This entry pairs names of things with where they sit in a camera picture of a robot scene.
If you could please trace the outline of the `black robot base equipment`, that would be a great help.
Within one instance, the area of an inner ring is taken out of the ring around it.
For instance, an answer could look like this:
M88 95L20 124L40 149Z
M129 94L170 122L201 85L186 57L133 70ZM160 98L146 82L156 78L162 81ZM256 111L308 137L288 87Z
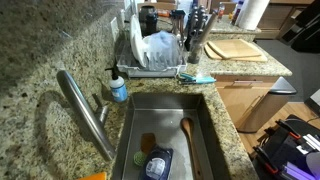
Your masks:
M254 147L259 180L320 180L320 129L294 115L277 125L267 130L265 142Z

